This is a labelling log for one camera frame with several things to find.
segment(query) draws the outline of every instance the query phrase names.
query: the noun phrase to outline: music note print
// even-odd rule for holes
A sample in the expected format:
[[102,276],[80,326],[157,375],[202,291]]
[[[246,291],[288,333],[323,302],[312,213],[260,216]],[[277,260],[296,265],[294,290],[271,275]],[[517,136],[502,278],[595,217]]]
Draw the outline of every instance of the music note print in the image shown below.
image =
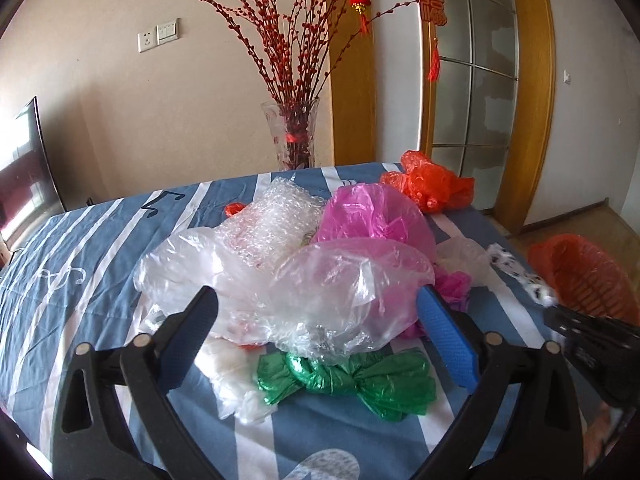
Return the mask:
[[151,200],[150,202],[147,202],[140,209],[148,209],[149,210],[149,214],[146,217],[147,218],[153,218],[154,216],[156,216],[158,214],[158,209],[156,209],[155,207],[151,207],[151,206],[153,204],[156,204],[156,203],[160,202],[165,196],[168,196],[168,195],[175,195],[175,198],[174,198],[175,201],[182,200],[185,197],[185,195],[183,193],[174,193],[173,191],[163,191],[155,199]]

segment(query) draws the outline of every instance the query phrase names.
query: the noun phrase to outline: tv screen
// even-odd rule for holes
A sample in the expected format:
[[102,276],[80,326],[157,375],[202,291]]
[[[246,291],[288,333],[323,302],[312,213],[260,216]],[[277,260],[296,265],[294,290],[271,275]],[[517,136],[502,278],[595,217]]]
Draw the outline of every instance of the tv screen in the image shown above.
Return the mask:
[[0,131],[0,236],[12,250],[47,218],[62,212],[34,97]]

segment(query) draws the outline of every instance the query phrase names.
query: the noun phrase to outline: bed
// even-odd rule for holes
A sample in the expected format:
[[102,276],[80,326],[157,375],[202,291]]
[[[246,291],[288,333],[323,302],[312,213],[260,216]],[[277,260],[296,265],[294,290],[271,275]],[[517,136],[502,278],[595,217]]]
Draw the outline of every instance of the bed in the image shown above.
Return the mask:
[[[122,346],[150,307],[132,282],[142,256],[172,232],[218,225],[228,203],[250,202],[276,176],[294,178],[311,194],[329,198],[340,186],[377,182],[384,171],[397,168],[371,163],[259,174],[158,190],[49,219],[0,282],[2,408],[49,456],[56,397],[72,349],[81,342],[97,349]],[[438,242],[463,235],[483,247],[498,242],[511,249],[472,208],[427,218]],[[550,338],[542,308],[514,279],[497,271],[492,271],[490,286],[472,289],[469,313],[482,331],[500,332],[512,344],[539,348]],[[385,351],[411,347],[424,350],[431,362],[437,400],[426,416],[399,423],[378,419],[356,397],[307,393],[286,399],[258,426],[242,426],[232,417],[219,420],[209,380],[196,367],[169,398],[228,480],[404,480],[440,441],[466,398],[466,390],[452,383],[426,338],[395,340]],[[572,375],[582,414],[590,422],[600,399],[574,370]],[[478,462],[497,448],[516,395],[512,385]],[[126,389],[118,396],[142,456],[161,465]]]

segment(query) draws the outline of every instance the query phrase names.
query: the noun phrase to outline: orange basket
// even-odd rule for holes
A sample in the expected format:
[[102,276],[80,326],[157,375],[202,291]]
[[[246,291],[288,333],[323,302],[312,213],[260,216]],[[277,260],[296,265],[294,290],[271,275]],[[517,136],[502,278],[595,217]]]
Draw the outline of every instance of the orange basket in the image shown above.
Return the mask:
[[564,306],[640,325],[638,300],[625,271],[585,238],[554,236],[533,245],[528,259],[531,267],[556,290]]

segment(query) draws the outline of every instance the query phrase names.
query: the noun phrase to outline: wooden door frame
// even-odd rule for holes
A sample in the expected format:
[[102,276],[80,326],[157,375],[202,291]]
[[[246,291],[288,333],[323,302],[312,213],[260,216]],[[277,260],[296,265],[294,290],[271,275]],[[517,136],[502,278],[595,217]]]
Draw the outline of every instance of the wooden door frame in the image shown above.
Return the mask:
[[431,156],[433,147],[433,129],[436,118],[436,86],[437,82],[430,82],[427,78],[431,55],[436,45],[436,26],[432,22],[420,20],[422,27],[422,112],[420,118],[420,150]]
[[329,66],[340,64],[331,74],[331,109],[334,164],[344,166],[376,160],[376,71],[373,31],[359,35],[341,52],[360,28],[356,12],[347,12],[329,45]]
[[[514,0],[518,22],[518,95],[509,155],[494,216],[511,233],[521,231],[538,187],[551,131],[556,91],[556,40],[549,0]],[[422,23],[423,106],[420,148],[431,155],[436,85],[429,66],[436,39],[433,23]]]

